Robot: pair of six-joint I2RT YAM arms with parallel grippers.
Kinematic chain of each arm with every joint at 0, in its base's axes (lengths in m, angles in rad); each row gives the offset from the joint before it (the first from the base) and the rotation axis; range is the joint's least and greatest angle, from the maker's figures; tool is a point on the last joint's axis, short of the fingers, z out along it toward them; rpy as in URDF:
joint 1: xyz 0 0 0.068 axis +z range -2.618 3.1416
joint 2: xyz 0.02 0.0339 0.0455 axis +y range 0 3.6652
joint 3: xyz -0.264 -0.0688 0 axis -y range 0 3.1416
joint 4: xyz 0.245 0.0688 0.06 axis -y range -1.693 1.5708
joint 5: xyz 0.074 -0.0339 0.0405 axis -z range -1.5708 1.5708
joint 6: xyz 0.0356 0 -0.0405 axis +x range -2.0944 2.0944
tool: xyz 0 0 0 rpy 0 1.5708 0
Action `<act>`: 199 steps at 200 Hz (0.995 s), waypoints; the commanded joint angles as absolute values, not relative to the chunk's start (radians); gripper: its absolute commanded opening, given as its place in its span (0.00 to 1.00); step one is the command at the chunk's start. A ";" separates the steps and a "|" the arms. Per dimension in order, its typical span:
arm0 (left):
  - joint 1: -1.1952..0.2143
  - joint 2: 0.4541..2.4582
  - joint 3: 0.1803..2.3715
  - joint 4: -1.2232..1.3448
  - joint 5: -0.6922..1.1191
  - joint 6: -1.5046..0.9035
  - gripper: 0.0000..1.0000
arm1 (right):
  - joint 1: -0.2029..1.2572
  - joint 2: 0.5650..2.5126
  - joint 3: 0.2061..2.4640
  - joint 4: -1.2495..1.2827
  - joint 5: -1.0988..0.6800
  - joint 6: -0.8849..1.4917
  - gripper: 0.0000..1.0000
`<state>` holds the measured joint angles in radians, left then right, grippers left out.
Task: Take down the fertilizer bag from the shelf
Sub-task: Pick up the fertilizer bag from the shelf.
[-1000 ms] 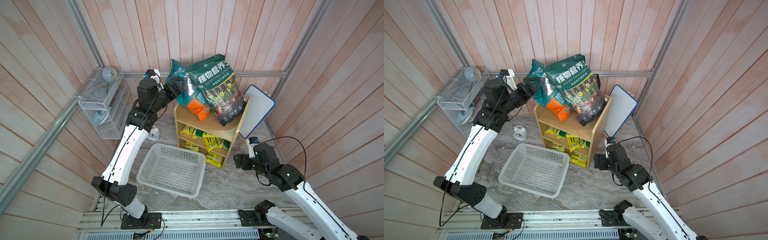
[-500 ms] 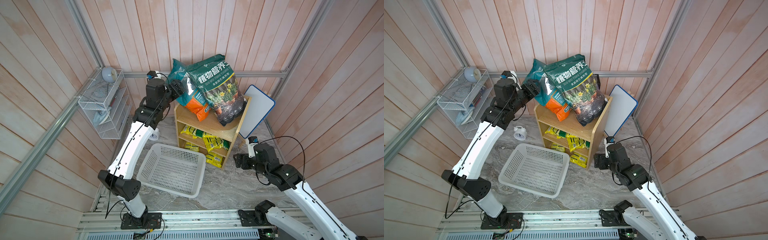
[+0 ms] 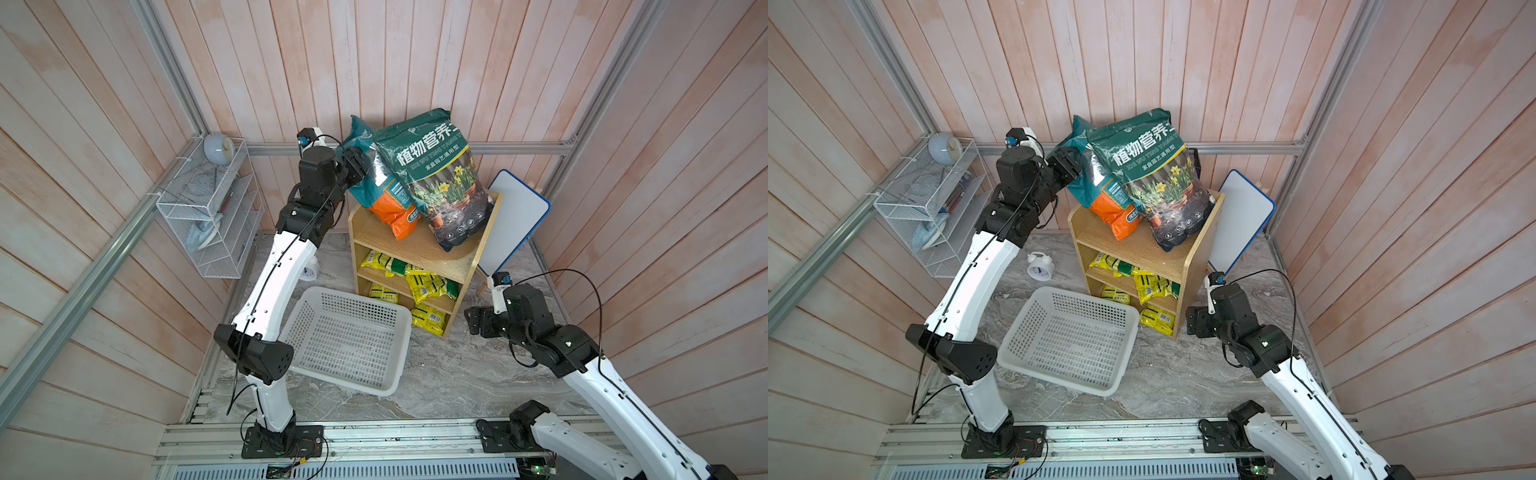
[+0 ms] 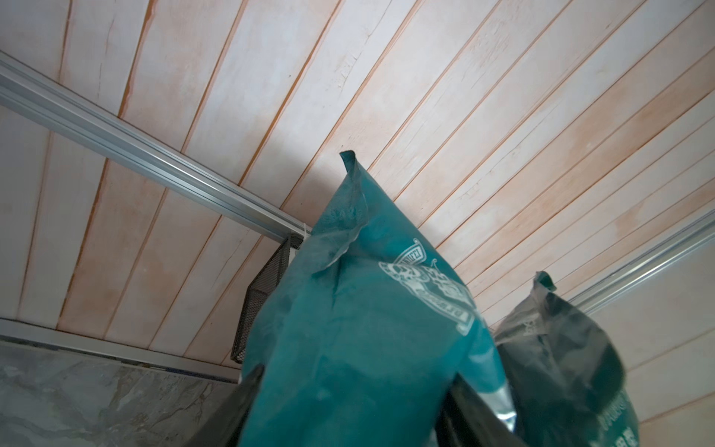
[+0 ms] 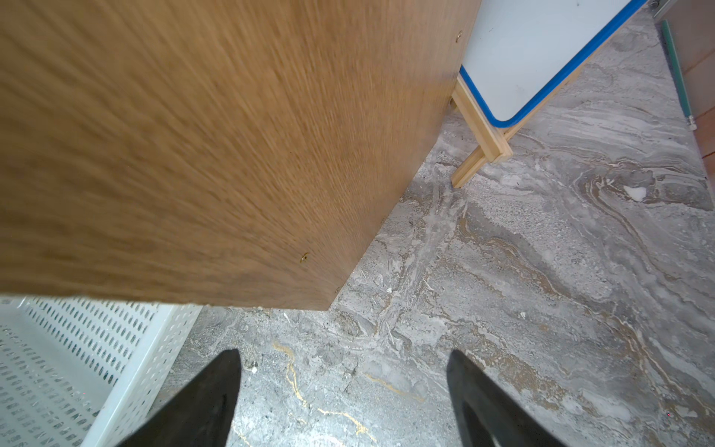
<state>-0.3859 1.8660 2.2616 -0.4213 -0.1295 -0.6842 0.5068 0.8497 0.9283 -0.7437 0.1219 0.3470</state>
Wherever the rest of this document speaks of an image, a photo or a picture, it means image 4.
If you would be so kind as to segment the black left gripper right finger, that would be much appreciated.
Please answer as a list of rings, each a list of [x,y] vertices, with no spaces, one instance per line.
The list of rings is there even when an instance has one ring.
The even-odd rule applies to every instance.
[[[445,396],[435,424],[439,447],[527,447],[458,375]]]

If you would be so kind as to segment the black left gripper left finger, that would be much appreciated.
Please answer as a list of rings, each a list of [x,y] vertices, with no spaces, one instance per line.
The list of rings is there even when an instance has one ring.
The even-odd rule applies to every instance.
[[[259,364],[229,394],[215,414],[184,446],[236,447],[248,420],[264,377],[264,365]]]

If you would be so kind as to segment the large green soil bag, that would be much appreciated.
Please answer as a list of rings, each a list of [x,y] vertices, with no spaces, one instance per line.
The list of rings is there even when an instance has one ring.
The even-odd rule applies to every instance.
[[[456,378],[514,430],[463,281],[346,151],[346,177],[251,328],[264,375],[243,446],[424,446]]]

